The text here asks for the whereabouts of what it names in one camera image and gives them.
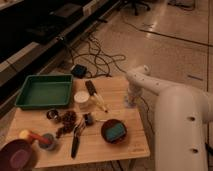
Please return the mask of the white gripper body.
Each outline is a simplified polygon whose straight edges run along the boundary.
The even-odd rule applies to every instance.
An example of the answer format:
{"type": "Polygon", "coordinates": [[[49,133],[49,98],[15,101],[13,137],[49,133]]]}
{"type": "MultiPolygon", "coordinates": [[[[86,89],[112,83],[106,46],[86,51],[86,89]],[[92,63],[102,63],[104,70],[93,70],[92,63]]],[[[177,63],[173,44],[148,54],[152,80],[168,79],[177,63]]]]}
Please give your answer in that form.
{"type": "Polygon", "coordinates": [[[134,102],[136,98],[138,98],[141,95],[141,88],[139,86],[130,84],[128,89],[127,89],[127,94],[128,94],[128,101],[129,102],[134,102]]]}

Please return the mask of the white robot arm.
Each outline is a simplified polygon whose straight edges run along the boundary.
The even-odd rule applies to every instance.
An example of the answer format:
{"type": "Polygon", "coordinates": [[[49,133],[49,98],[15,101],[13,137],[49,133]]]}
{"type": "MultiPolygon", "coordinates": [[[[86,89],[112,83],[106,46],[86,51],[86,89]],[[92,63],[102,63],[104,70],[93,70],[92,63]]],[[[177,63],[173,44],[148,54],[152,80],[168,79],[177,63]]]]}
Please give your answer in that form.
{"type": "Polygon", "coordinates": [[[213,121],[213,93],[152,77],[147,66],[128,71],[126,79],[129,105],[143,89],[157,95],[155,171],[208,171],[203,125],[213,121]]]}

